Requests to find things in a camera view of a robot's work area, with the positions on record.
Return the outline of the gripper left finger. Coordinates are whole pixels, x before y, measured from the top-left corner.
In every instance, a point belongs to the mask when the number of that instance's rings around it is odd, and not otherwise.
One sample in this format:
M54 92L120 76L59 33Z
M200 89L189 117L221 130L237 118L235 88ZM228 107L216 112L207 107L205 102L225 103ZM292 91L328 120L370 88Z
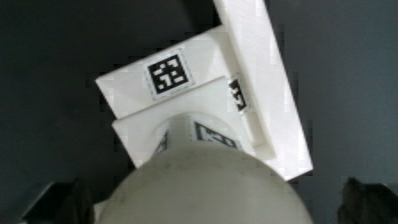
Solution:
M22 224L95 224L93 195L81 178L45 185L22 215Z

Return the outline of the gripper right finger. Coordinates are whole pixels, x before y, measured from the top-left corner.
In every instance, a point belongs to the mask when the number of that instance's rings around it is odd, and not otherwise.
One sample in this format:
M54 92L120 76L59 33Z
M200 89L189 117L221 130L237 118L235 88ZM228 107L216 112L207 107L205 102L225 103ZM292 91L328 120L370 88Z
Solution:
M398 195L381 183L349 178L342 191L338 224L398 224Z

